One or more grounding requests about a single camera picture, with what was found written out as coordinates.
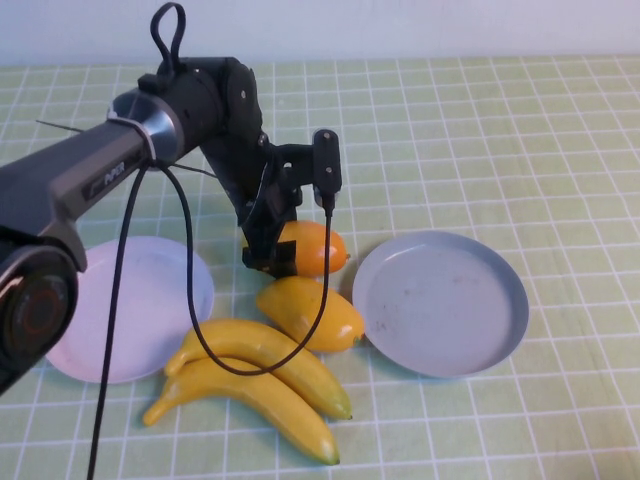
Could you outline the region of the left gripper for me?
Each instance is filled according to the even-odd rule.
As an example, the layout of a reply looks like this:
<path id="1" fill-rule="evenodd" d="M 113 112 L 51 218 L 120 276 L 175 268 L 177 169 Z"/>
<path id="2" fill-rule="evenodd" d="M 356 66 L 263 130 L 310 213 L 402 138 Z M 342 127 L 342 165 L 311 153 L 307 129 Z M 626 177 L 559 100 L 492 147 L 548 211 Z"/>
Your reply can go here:
<path id="1" fill-rule="evenodd" d="M 302 193 L 285 179 L 281 149 L 264 132 L 252 141 L 225 133 L 205 141 L 202 153 L 231 201 L 248 243 L 242 248 L 243 264 L 276 279 L 295 276 L 297 243 L 278 240 L 285 223 L 297 218 Z M 271 258 L 265 251 L 273 250 Z"/>

